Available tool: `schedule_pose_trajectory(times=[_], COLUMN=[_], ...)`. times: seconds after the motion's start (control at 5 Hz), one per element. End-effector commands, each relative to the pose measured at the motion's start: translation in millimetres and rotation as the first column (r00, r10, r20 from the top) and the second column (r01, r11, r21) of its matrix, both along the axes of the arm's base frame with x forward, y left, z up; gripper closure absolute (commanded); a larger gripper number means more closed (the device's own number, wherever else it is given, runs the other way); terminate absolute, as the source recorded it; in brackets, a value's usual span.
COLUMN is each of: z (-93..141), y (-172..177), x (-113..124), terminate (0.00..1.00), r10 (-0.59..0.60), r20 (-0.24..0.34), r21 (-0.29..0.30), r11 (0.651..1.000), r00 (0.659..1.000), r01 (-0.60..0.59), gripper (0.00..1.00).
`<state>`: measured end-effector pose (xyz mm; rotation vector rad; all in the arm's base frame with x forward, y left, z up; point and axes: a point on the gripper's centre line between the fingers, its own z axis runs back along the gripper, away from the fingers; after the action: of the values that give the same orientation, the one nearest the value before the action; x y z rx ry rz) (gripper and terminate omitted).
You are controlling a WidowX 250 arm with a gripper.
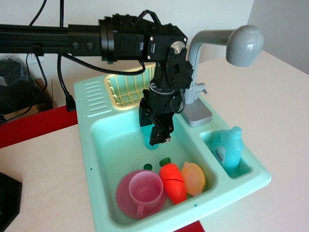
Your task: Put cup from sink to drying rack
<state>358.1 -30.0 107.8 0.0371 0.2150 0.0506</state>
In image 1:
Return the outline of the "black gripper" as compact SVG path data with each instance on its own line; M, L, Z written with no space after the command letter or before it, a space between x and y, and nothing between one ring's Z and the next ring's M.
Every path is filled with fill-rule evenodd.
M167 90L157 88L150 81L148 89L143 90L143 98L139 107L139 124L145 127L154 124L150 145L169 142L173 132L173 115L184 110L184 89Z

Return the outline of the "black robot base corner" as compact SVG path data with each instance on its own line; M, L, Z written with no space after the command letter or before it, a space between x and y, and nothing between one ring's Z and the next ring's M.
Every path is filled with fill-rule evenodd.
M22 183L0 173L0 231L4 232L20 212Z

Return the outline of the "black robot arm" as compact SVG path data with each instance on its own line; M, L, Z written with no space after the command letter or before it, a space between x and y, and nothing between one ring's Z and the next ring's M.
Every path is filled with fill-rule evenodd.
M154 62L154 77L148 89L143 90L139 107L140 126L152 126L150 145L170 140L173 115L184 109L184 93L193 81L193 67L186 60L186 36L177 26L161 24L149 10L139 16L115 14L96 26L1 25L0 51L58 54L75 61L99 56L108 63Z

